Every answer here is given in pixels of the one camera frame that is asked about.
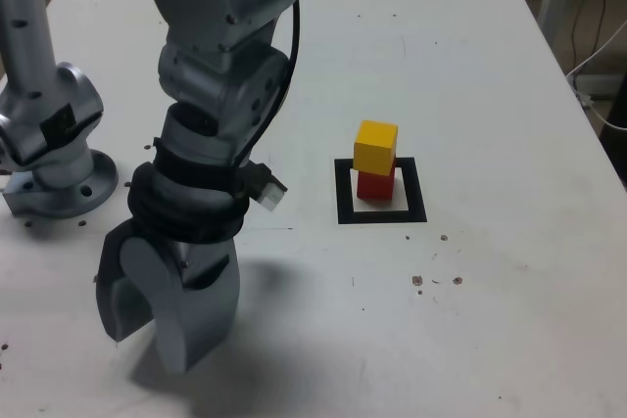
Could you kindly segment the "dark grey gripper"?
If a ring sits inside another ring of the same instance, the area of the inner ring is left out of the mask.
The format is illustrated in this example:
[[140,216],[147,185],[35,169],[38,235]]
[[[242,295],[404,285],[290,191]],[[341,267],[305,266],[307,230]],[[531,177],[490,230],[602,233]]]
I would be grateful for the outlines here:
[[119,343],[154,319],[165,369],[185,373],[233,324],[240,292],[234,241],[157,243],[135,232],[129,219],[104,239],[96,275],[104,330]]

